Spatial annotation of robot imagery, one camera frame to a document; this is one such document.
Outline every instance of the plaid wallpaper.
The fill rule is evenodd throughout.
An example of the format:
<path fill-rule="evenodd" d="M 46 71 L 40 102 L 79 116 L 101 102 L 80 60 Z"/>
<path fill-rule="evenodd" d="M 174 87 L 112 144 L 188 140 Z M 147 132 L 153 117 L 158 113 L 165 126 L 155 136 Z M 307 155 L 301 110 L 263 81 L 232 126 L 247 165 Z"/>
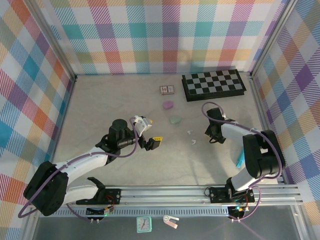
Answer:
<path fill-rule="evenodd" d="M 22 193 L 53 152 L 72 82 L 23 0 L 0 6 L 0 240 L 16 240 Z"/>
<path fill-rule="evenodd" d="M 257 85 L 320 239 L 320 0 L 300 0 L 288 19 Z"/>
<path fill-rule="evenodd" d="M 37 0 L 78 74 L 247 71 L 286 1 Z"/>

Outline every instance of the metal clip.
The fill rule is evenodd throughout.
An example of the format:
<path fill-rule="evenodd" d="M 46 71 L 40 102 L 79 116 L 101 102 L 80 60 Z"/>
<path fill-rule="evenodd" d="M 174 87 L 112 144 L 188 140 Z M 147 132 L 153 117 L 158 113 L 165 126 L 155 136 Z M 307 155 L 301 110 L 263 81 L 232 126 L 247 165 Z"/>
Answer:
<path fill-rule="evenodd" d="M 178 225 L 176 224 L 176 221 L 179 221 L 178 217 L 164 215 L 163 216 L 163 222 L 170 227 L 173 227 L 174 229 L 177 229 Z"/>

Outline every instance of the pink object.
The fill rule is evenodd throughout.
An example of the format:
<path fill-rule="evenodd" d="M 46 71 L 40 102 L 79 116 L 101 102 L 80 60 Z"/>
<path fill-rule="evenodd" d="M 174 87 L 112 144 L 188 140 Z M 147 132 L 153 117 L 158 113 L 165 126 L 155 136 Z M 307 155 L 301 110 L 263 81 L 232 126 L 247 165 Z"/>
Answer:
<path fill-rule="evenodd" d="M 174 102 L 173 101 L 165 101 L 162 106 L 164 109 L 171 109 L 174 106 Z"/>

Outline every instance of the green clock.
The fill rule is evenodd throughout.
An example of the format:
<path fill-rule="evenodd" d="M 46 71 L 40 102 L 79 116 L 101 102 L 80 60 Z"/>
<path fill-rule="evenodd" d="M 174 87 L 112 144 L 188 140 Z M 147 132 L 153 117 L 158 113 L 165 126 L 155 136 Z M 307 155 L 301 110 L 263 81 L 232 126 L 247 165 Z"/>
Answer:
<path fill-rule="evenodd" d="M 152 231 L 152 221 L 150 216 L 138 216 L 136 218 L 136 232 L 149 233 Z"/>

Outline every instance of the chessboard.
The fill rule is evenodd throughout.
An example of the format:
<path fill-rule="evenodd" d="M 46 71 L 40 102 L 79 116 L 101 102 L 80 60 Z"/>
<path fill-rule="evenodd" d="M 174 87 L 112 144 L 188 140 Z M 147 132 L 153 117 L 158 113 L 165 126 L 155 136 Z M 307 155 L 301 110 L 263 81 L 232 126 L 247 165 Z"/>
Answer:
<path fill-rule="evenodd" d="M 182 75 L 187 102 L 244 95 L 247 90 L 238 70 Z"/>

